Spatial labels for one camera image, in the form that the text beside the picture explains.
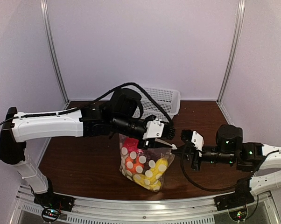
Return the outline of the clear zip top bag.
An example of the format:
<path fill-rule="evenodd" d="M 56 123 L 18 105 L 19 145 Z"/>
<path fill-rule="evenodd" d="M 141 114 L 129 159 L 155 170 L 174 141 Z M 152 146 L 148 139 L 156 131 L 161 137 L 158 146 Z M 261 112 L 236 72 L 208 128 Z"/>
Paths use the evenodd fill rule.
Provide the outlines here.
<path fill-rule="evenodd" d="M 139 156 L 139 162 L 144 164 L 144 171 L 143 173 L 141 174 L 144 174 L 146 170 L 149 169 L 149 165 L 148 165 L 148 162 L 146 157 L 142 155 L 143 153 L 143 150 L 142 149 L 139 149 L 139 152 L 136 153 L 136 152 L 131 152 L 131 153 L 128 153 L 128 152 L 123 152 L 121 150 L 121 147 L 122 147 L 122 144 L 124 143 L 124 140 L 126 138 L 129 138 L 127 136 L 124 136 L 124 135 L 119 135 L 119 151 L 120 151 L 120 157 L 121 157 L 121 164 L 120 164 L 120 172 L 122 173 L 123 176 L 125 176 L 127 179 L 133 181 L 133 176 L 135 174 L 132 174 L 130 171 L 127 171 L 126 170 L 126 167 L 125 167 L 125 159 L 130 156 L 132 159 L 135 159 L 136 156 Z M 168 163 L 169 163 L 169 166 L 171 165 L 171 163 L 173 162 L 174 158 L 175 158 L 175 155 L 173 155 L 171 153 L 171 149 L 170 148 L 156 148 L 156 149 L 153 149 L 156 153 L 159 154 L 159 159 L 160 158 L 165 158 L 168 160 Z M 164 174 L 162 176 L 162 187 L 163 187 L 163 183 L 164 183 Z"/>

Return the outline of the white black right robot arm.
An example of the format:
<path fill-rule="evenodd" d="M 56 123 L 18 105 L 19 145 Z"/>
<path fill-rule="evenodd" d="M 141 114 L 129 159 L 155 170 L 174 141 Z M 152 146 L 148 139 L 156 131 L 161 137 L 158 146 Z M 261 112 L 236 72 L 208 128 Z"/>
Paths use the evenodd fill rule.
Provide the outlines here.
<path fill-rule="evenodd" d="M 281 168 L 281 147 L 259 142 L 243 142 L 243 130 L 233 125 L 221 125 L 216 132 L 216 145 L 206 146 L 204 138 L 197 131 L 182 130 L 183 145 L 172 147 L 172 154 L 180 157 L 180 167 L 184 177 L 193 186 L 207 192 L 224 192 L 234 190 L 230 201 L 240 206 L 249 196 L 256 196 L 255 188 L 262 187 L 261 181 L 254 174 L 261 169 Z M 240 178 L 235 184 L 220 189 L 203 187 L 193 181 L 186 173 L 184 160 L 191 162 L 191 168 L 199 171 L 201 164 L 226 164 L 235 166 L 237 170 L 247 172 L 246 177 Z"/>

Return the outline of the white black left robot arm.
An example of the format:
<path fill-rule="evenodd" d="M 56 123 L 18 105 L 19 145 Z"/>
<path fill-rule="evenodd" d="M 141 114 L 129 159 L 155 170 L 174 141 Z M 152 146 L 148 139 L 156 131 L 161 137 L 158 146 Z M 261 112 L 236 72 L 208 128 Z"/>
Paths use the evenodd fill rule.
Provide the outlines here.
<path fill-rule="evenodd" d="M 138 140 L 141 149 L 164 146 L 175 136 L 170 117 L 161 120 L 155 115 L 134 117 L 142 110 L 141 97 L 146 91 L 129 88 L 111 91 L 106 102 L 96 99 L 88 105 L 56 112 L 24 113 L 8 109 L 1 123 L 0 159 L 16 168 L 36 196 L 48 207 L 58 203 L 52 183 L 30 159 L 27 142 L 54 137 L 97 137 L 119 133 Z"/>

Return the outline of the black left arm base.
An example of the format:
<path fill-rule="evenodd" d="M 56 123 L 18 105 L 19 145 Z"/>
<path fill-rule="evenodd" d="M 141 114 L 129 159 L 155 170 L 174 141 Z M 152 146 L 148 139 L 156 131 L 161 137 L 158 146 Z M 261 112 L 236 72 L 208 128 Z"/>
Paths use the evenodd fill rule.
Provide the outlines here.
<path fill-rule="evenodd" d="M 32 193 L 34 195 L 34 203 L 39 204 L 43 208 L 72 211 L 75 199 L 71 196 L 60 195 L 51 191 L 42 194 L 37 194 L 33 191 Z"/>

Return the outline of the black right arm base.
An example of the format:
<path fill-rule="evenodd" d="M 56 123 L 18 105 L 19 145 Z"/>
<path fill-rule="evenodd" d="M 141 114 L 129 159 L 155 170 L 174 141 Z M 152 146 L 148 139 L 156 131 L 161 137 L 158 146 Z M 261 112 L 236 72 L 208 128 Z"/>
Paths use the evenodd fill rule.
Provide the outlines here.
<path fill-rule="evenodd" d="M 254 197 L 250 192 L 231 193 L 227 195 L 216 196 L 214 198 L 217 211 L 229 210 L 254 202 Z"/>

